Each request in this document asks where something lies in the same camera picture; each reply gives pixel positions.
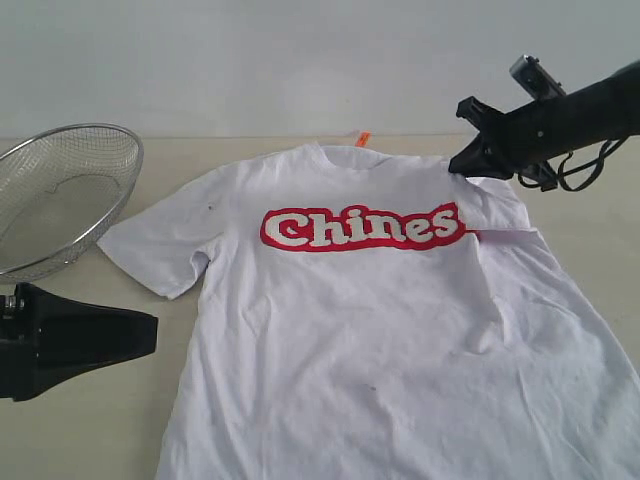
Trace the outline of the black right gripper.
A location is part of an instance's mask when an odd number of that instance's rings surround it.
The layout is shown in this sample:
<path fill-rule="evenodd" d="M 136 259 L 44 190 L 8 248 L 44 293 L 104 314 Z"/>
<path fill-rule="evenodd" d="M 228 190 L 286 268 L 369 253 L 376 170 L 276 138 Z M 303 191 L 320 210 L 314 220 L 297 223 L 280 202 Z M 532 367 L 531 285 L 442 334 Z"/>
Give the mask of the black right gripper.
<path fill-rule="evenodd" d="M 573 169 L 574 152 L 595 143 L 595 95 L 575 92 L 534 101 L 504 113 L 476 97 L 461 100 L 456 117 L 476 129 L 476 137 L 449 161 L 448 171 L 466 178 L 509 180 L 518 177 L 527 188 L 549 191 L 558 187 L 577 192 L 590 186 L 595 174 L 577 186 L 567 178 L 595 167 Z"/>

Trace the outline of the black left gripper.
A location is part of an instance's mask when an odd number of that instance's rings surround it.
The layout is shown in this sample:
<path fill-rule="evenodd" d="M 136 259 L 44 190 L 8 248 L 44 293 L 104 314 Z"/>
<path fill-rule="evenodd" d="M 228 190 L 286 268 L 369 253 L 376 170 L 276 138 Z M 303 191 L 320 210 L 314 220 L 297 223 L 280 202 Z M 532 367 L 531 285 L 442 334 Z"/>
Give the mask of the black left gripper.
<path fill-rule="evenodd" d="M 2 295 L 0 311 L 1 396 L 16 402 L 156 349 L 157 318 L 66 299 L 30 283 Z"/>

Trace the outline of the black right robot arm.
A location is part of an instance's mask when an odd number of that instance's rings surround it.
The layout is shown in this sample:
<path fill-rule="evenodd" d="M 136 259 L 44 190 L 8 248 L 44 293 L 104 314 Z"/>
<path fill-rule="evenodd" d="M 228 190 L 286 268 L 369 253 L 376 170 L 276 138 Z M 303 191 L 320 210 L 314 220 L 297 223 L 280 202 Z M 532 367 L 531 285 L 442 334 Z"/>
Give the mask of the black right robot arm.
<path fill-rule="evenodd" d="M 523 55 L 510 67 L 532 101 L 503 113 L 471 96 L 456 116 L 478 130 L 449 161 L 466 178 L 517 178 L 527 189 L 579 192 L 603 172 L 606 159 L 639 134 L 639 63 L 568 94 L 540 64 Z"/>

